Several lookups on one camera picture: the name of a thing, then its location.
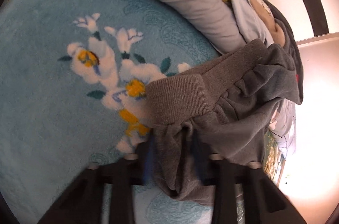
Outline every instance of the light blue sheet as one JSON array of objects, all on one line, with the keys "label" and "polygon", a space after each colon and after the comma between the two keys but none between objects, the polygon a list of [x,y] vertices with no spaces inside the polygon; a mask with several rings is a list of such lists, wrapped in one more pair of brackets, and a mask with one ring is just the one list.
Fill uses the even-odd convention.
[{"label": "light blue sheet", "polygon": [[231,0],[231,2],[239,32],[245,41],[249,43],[254,39],[261,39],[267,47],[270,46],[273,38],[249,0]]}]

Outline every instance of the clothing pile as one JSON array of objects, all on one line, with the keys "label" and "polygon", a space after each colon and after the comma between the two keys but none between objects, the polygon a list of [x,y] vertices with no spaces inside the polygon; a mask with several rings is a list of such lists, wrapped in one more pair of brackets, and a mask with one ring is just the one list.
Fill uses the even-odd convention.
[{"label": "clothing pile", "polygon": [[282,108],[303,100],[301,59],[290,26],[267,1],[256,0],[282,29],[282,46],[274,43],[249,0],[161,1],[224,55],[146,86],[157,152],[155,181],[174,199],[211,205],[213,187],[199,183],[189,154],[193,130],[234,163],[261,162],[270,123],[274,130]]}]

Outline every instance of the white flower pattern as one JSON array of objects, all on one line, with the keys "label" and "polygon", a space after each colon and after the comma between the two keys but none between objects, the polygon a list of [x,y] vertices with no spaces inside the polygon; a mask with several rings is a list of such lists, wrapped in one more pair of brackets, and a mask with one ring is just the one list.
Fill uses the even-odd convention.
[{"label": "white flower pattern", "polygon": [[[116,39],[119,52],[122,56],[120,70],[117,68],[115,53],[101,39],[97,20],[100,14],[95,13],[84,18],[79,17],[73,23],[78,27],[86,28],[91,36],[87,45],[79,42],[71,43],[67,47],[68,56],[63,57],[71,60],[71,69],[81,76],[88,84],[100,83],[106,91],[93,91],[88,96],[101,99],[102,104],[118,111],[120,117],[128,123],[125,135],[120,139],[116,148],[123,152],[133,152],[135,147],[146,140],[149,131],[150,114],[146,106],[145,85],[155,80],[172,76],[174,73],[164,74],[170,65],[170,58],[164,60],[165,68],[146,63],[140,57],[136,64],[130,59],[131,47],[134,43],[144,38],[142,32],[135,28],[116,30],[106,26],[104,30]],[[183,62],[177,66],[178,73],[190,69],[189,64]]]}]

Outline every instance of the ribbed cuff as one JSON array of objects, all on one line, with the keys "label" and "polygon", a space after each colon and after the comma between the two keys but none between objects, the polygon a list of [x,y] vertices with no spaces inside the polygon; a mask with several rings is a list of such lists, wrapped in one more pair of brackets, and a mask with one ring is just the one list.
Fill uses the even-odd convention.
[{"label": "ribbed cuff", "polygon": [[154,123],[183,122],[211,111],[221,94],[253,69],[266,52],[262,41],[256,39],[233,54],[149,83],[146,98]]}]

